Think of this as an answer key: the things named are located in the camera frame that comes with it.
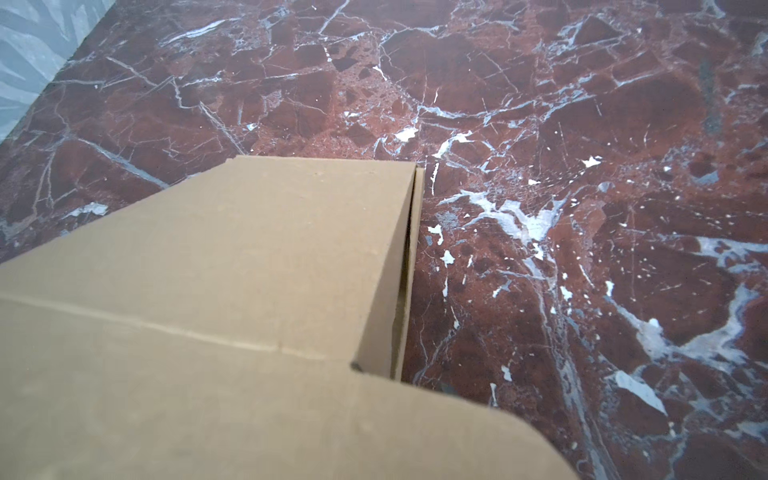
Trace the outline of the brown cardboard box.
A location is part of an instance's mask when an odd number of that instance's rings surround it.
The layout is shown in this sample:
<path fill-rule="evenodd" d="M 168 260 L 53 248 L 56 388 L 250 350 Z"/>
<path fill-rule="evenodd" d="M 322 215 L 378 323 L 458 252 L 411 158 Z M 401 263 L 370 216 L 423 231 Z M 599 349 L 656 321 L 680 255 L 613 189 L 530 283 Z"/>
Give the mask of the brown cardboard box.
<path fill-rule="evenodd" d="M 239 156 L 1 267 L 5 479 L 570 479 L 403 383 L 425 175 Z"/>

